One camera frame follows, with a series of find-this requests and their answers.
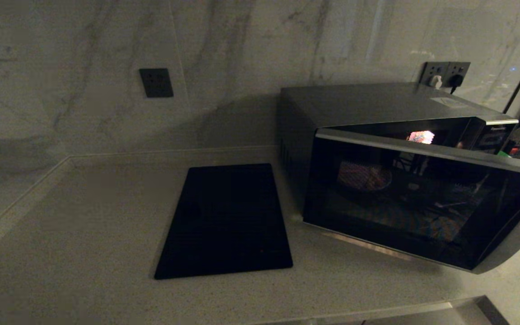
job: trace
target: microwave door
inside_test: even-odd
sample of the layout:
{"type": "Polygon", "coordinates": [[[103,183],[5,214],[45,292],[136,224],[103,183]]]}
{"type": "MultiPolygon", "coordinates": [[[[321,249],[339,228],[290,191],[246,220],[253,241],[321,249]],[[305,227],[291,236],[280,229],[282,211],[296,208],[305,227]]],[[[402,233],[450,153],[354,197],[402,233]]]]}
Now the microwave door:
{"type": "Polygon", "coordinates": [[[520,160],[321,128],[305,222],[481,273],[520,249],[520,160]]]}

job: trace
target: black wall socket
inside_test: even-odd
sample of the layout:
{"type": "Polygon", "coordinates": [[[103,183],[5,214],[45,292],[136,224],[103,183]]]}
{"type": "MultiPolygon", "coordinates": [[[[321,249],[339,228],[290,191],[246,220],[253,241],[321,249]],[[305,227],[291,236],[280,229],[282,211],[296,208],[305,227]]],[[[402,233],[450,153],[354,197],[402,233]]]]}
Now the black wall socket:
{"type": "Polygon", "coordinates": [[[140,69],[140,76],[148,98],[174,97],[167,69],[140,69]]]}

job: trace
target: microwave handle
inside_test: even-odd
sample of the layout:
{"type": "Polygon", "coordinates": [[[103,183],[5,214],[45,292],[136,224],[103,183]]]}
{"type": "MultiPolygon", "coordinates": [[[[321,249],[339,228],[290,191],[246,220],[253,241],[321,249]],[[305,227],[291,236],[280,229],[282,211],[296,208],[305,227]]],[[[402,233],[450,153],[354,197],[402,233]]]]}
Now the microwave handle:
{"type": "Polygon", "coordinates": [[[459,148],[449,148],[434,144],[419,144],[407,140],[385,138],[382,136],[361,134],[356,132],[320,128],[316,130],[316,138],[345,142],[347,144],[360,144],[387,150],[396,150],[429,157],[443,158],[460,161],[469,164],[482,165],[505,169],[520,173],[520,159],[502,157],[494,154],[475,152],[459,148]]]}

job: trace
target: marble backsplash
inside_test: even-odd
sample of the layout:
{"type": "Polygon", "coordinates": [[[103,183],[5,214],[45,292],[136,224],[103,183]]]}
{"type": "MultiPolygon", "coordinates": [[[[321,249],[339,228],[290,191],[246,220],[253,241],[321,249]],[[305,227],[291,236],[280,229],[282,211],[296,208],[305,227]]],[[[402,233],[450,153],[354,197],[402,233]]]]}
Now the marble backsplash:
{"type": "Polygon", "coordinates": [[[456,95],[503,111],[520,80],[520,2],[171,0],[198,146],[273,142],[281,87],[410,82],[470,61],[456,95]]]}
{"type": "Polygon", "coordinates": [[[502,111],[520,1],[0,0],[0,213],[68,155],[273,144],[281,87],[425,61],[470,61],[455,94],[502,111]],[[139,68],[175,96],[145,98],[139,68]]]}

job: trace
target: white countertop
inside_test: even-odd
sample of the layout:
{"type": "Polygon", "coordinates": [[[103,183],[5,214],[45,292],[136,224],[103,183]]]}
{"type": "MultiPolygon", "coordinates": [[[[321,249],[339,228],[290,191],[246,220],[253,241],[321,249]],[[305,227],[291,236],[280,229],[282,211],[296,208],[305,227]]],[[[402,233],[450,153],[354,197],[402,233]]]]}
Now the white countertop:
{"type": "Polygon", "coordinates": [[[302,223],[265,149],[79,167],[0,241],[0,323],[247,324],[486,295],[520,324],[520,251],[474,275],[302,223]],[[294,267],[153,280],[188,167],[270,162],[294,267]]]}

